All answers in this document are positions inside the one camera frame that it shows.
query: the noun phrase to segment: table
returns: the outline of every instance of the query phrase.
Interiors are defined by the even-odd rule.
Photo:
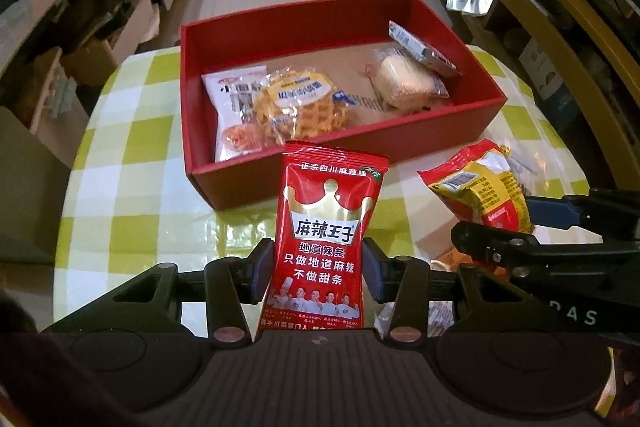
[[[483,137],[537,158],[546,181],[534,195],[586,194],[588,183],[562,140],[534,105],[529,87],[480,48],[474,55],[508,97]],[[273,237],[276,200],[214,212],[184,173],[178,83],[179,48],[129,57],[102,90],[66,192],[54,275],[54,319],[75,311],[163,262],[202,269],[245,257]],[[456,222],[416,175],[460,146],[392,166],[367,235],[389,256],[434,259],[451,248]],[[541,243],[598,242],[581,229],[537,227]],[[260,306],[245,306],[250,325]],[[203,303],[185,303],[182,323],[206,336]],[[366,323],[372,323],[372,311]]]

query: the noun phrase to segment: screw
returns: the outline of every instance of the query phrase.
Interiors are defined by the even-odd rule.
[[[391,330],[389,336],[396,342],[411,343],[418,341],[422,333],[420,333],[420,330],[412,328],[411,326],[398,326]]]
[[[526,266],[516,266],[513,270],[511,270],[511,275],[514,277],[526,277],[529,275],[529,268]]]
[[[213,338],[225,344],[236,343],[244,339],[244,331],[235,326],[225,326],[218,328],[213,333]]]

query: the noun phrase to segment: barcode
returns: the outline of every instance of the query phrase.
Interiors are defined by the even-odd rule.
[[[398,33],[398,40],[400,41],[401,44],[404,44],[405,46],[409,45],[409,35],[406,35],[404,33]]]
[[[465,185],[468,182],[475,180],[477,177],[478,174],[475,174],[474,172],[460,171],[458,174],[454,174],[450,177],[447,181],[442,182],[441,185],[444,185],[449,190],[452,190],[452,192],[455,192],[461,185]]]

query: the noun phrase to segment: plastic wrapped snack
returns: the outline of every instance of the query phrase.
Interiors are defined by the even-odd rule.
[[[389,21],[389,36],[415,60],[435,71],[442,78],[460,76],[458,68],[447,57],[393,21]]]
[[[374,89],[389,105],[409,113],[450,104],[440,77],[406,52],[390,48],[376,55],[379,65],[367,72]]]
[[[418,174],[458,219],[531,232],[520,186],[504,154],[491,140],[464,147],[439,167]]]
[[[218,112],[215,160],[224,161],[262,149],[267,140],[254,115],[255,98],[268,85],[266,66],[203,74]]]
[[[334,83],[313,68],[278,70],[254,102],[264,135],[280,145],[344,126],[348,104]]]
[[[388,160],[287,142],[276,251],[258,329],[361,328],[360,244]]]

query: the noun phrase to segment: white snack bag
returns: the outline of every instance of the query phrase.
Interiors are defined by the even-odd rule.
[[[215,161],[255,152],[264,137],[254,117],[254,99],[268,86],[267,66],[202,75],[209,100],[218,112]]]

